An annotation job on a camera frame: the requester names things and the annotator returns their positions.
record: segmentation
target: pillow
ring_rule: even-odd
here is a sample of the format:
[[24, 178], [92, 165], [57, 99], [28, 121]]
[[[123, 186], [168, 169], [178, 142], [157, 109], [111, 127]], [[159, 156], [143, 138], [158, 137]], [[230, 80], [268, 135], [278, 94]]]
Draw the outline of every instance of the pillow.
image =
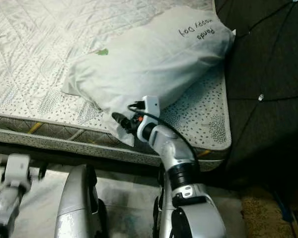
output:
[[145, 95], [158, 96], [161, 110], [169, 106], [224, 59], [233, 41], [233, 33], [212, 11], [177, 6], [113, 39], [104, 50], [79, 58], [62, 90], [100, 107], [110, 132], [133, 145], [133, 136], [112, 113], [131, 118], [127, 105]]

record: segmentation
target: green stain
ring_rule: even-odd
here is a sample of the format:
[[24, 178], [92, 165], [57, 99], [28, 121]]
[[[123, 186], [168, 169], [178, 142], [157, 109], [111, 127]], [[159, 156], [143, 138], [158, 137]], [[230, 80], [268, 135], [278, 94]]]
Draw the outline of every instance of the green stain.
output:
[[98, 54], [100, 56], [106, 56], [106, 55], [108, 55], [108, 49], [100, 50], [96, 54]]

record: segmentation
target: quilted mattress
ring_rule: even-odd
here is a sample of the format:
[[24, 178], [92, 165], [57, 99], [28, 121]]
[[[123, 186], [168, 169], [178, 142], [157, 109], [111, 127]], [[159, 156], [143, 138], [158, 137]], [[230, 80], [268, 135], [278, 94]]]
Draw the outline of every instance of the quilted mattress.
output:
[[[0, 0], [0, 142], [158, 165], [147, 145], [118, 141], [101, 110], [61, 87], [78, 57], [176, 5], [214, 9], [212, 0]], [[223, 66], [161, 117], [195, 147], [203, 170], [218, 166], [205, 155], [231, 144]]]

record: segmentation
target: brown rug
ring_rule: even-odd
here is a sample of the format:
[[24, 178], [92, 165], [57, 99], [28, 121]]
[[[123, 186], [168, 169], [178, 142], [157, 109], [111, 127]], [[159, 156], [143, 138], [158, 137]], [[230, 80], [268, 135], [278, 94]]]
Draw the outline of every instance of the brown rug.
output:
[[282, 219], [269, 192], [253, 187], [242, 193], [241, 201], [249, 238], [294, 238], [290, 224]]

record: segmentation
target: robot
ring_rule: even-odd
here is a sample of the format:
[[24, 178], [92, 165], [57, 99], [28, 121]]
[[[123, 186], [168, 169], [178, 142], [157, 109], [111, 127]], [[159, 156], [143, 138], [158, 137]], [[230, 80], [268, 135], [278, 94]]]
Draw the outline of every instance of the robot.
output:
[[[153, 238], [224, 238], [222, 218], [199, 183], [199, 166], [191, 145], [170, 125], [159, 119], [158, 98], [144, 96], [128, 106], [132, 119], [119, 113], [112, 117], [134, 136], [150, 145], [161, 157], [158, 181], [161, 193], [153, 209]], [[12, 154], [0, 189], [0, 238], [13, 232], [22, 197], [31, 188], [30, 158]], [[44, 177], [40, 170], [38, 177]], [[106, 209], [98, 199], [93, 167], [74, 167], [65, 183], [55, 228], [55, 238], [106, 238]]]

